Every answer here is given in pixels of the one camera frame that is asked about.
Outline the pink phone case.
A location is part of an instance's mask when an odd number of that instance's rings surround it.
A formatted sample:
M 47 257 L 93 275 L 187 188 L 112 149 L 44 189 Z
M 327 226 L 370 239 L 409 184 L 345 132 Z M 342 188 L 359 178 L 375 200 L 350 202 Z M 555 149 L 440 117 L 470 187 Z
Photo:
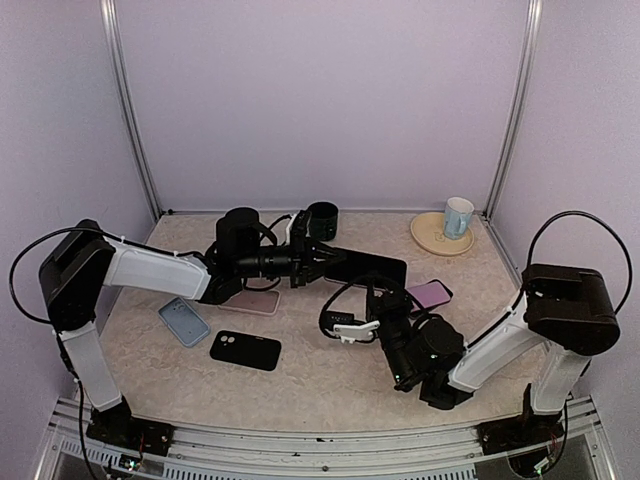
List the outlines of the pink phone case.
M 254 292 L 244 290 L 218 306 L 228 310 L 252 315 L 273 316 L 279 307 L 278 291 Z

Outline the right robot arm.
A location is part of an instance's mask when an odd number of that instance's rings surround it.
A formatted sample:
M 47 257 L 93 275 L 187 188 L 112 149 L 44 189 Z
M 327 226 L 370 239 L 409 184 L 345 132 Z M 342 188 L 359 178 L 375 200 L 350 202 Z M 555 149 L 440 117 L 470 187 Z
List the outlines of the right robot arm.
M 513 419 L 511 433 L 535 442 L 559 413 L 590 360 L 620 338 L 616 312 L 604 277 L 596 270 L 532 264 L 523 272 L 513 304 L 470 343 L 438 314 L 410 320 L 409 293 L 388 283 L 381 295 L 369 291 L 366 316 L 391 370 L 394 388 L 420 389 L 419 398 L 439 410 L 470 399 L 499 370 L 549 343 L 538 378 L 528 387 L 528 408 Z

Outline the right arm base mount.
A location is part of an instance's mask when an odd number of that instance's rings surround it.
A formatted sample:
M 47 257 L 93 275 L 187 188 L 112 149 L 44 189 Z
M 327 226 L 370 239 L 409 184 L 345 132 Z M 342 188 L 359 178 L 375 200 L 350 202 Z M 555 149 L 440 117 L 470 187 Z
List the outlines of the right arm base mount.
M 485 456 L 544 443 L 564 435 L 562 422 L 556 417 L 534 416 L 532 419 L 510 417 L 483 422 L 476 428 Z

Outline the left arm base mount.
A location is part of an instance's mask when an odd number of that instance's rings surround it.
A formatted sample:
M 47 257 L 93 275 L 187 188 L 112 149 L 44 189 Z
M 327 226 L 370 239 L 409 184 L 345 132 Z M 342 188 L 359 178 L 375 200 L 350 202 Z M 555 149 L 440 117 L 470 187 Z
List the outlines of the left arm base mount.
M 175 427 L 173 425 L 136 417 L 124 424 L 101 424 L 91 420 L 87 436 L 108 445 L 120 447 L 142 454 L 166 457 L 169 453 Z

